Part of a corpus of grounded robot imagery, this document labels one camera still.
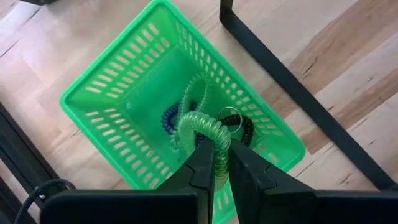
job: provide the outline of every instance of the metal ring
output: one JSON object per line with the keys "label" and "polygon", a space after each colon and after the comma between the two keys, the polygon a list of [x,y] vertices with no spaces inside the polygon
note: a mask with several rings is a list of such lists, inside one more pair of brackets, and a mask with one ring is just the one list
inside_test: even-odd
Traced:
{"label": "metal ring", "polygon": [[239,127],[237,128],[237,130],[232,131],[232,132],[230,132],[230,133],[233,134],[233,133],[238,132],[239,129],[242,128],[243,118],[242,118],[242,114],[241,114],[241,113],[238,111],[238,109],[236,109],[235,107],[233,107],[233,106],[226,106],[226,107],[222,108],[222,109],[218,112],[218,114],[217,114],[217,120],[218,120],[218,121],[220,120],[220,119],[219,119],[220,113],[221,113],[223,110],[225,110],[225,109],[232,109],[232,110],[235,110],[235,111],[238,113],[239,117],[241,118],[241,123],[239,124]]}

